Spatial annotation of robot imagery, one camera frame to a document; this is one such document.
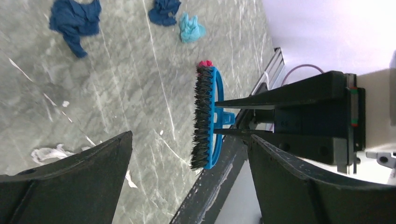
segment brush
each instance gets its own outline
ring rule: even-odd
[[[191,152],[190,164],[192,170],[211,169],[217,163],[223,144],[223,135],[216,134],[214,139],[214,130],[235,123],[235,114],[214,106],[216,94],[218,101],[224,100],[223,80],[219,70],[213,66],[198,66],[197,74],[194,148]]]

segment brush bristles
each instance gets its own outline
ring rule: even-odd
[[[212,72],[210,67],[197,67],[197,82],[195,83],[195,117],[194,117],[194,148],[191,152],[192,170],[203,168],[208,163],[209,149],[209,124],[210,124],[210,105],[212,91]]]

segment dark blue cloth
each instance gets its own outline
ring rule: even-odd
[[[175,15],[180,4],[179,0],[155,0],[154,8],[148,12],[148,17],[154,24],[173,26],[176,24]]]
[[[80,44],[81,36],[99,33],[99,14],[102,11],[99,0],[79,4],[73,0],[56,0],[51,9],[49,28],[63,34],[71,51],[78,57],[87,56]]]

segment gray marble surface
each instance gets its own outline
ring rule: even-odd
[[[183,0],[207,35],[149,22],[152,0],[102,0],[100,33],[77,59],[48,29],[52,0],[0,1],[0,173],[36,167],[31,152],[69,151],[134,133],[131,179],[115,224],[168,223],[197,178],[189,170],[195,65],[212,60],[226,99],[247,96],[273,55],[259,0]],[[63,107],[64,101],[70,104]]]

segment pink object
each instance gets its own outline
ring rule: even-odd
[[[211,67],[211,66],[213,66],[213,63],[211,62],[211,61],[201,61],[199,64],[198,64],[198,66],[200,67],[200,66],[208,66],[208,67]]]

